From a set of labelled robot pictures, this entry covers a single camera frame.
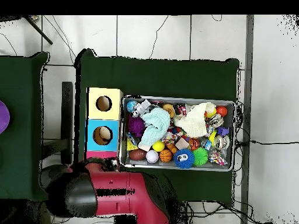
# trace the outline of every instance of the green mat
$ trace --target green mat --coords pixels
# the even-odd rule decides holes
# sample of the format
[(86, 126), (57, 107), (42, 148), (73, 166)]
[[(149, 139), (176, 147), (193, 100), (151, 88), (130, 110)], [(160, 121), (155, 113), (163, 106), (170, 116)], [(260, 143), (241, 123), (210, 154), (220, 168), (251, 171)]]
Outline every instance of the green mat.
[[(83, 50), (76, 58), (80, 85), (79, 160), (84, 156), (86, 88), (116, 88), (125, 95), (181, 97), (193, 99), (237, 99), (239, 61), (168, 61), (124, 57), (95, 57)], [(181, 201), (216, 200), (231, 206), (232, 172), (142, 169), (159, 180), (165, 176)]]
[(45, 200), (41, 161), (41, 69), (47, 52), (30, 58), (0, 56), (0, 100), (11, 115), (0, 134), (0, 198)]

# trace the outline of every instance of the blue box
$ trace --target blue box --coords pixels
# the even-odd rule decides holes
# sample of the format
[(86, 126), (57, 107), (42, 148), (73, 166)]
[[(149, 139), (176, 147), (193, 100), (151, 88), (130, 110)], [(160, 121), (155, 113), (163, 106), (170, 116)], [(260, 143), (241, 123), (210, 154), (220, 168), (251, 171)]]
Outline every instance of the blue box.
[[(98, 145), (93, 140), (93, 132), (97, 127), (105, 126), (112, 131), (112, 140), (107, 145)], [(87, 150), (88, 151), (118, 151), (119, 121), (117, 120), (88, 120)]]

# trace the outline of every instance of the metal tray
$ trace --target metal tray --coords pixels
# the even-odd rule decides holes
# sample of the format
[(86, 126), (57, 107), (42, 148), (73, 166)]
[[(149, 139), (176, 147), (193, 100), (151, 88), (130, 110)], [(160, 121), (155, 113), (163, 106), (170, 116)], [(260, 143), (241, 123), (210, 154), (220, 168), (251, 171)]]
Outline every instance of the metal tray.
[(128, 156), (127, 151), (127, 138), (125, 133), (128, 131), (128, 115), (129, 112), (126, 110), (126, 105), (129, 100), (135, 100), (137, 102), (143, 102), (147, 99), (149, 102), (160, 101), (164, 103), (186, 103), (188, 105), (195, 105), (202, 102), (212, 102), (216, 106), (225, 106), (227, 108), (227, 115), (224, 117), (224, 127), (229, 127), (229, 138), (231, 141), (230, 146), (227, 149), (226, 161), (228, 164), (220, 166), (216, 163), (207, 162), (206, 164), (196, 167), (193, 166), (189, 170), (205, 170), (205, 171), (218, 171), (218, 172), (228, 172), (234, 166), (234, 156), (233, 150), (235, 148), (235, 117), (236, 117), (236, 105), (233, 101), (223, 101), (223, 100), (197, 100), (197, 99), (183, 99), (183, 98), (168, 98), (168, 97), (153, 97), (153, 96), (141, 96), (140, 99), (133, 97), (124, 97), (122, 100), (122, 116), (123, 119), (120, 123), (120, 149), (119, 158), (120, 163), (125, 167), (143, 167), (143, 168), (155, 168), (155, 169), (180, 169), (175, 165), (175, 162), (171, 160), (170, 162), (164, 163), (160, 159), (156, 163), (148, 163), (146, 160), (131, 160)]

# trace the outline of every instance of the stacked boxes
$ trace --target stacked boxes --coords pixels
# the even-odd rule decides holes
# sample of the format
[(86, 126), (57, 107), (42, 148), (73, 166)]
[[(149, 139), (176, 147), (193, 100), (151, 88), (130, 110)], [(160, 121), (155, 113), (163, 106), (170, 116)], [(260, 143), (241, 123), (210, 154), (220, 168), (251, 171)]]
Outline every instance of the stacked boxes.
[(86, 158), (110, 158), (119, 149), (121, 98), (119, 89), (87, 88), (86, 102), (87, 150)]

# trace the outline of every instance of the yellow box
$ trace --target yellow box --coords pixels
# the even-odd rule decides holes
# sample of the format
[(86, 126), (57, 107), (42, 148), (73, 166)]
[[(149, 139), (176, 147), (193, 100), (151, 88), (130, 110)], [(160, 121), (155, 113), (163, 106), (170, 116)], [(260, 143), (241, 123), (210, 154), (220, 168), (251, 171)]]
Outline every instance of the yellow box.
[(89, 87), (87, 91), (89, 119), (120, 120), (122, 91), (100, 87)]

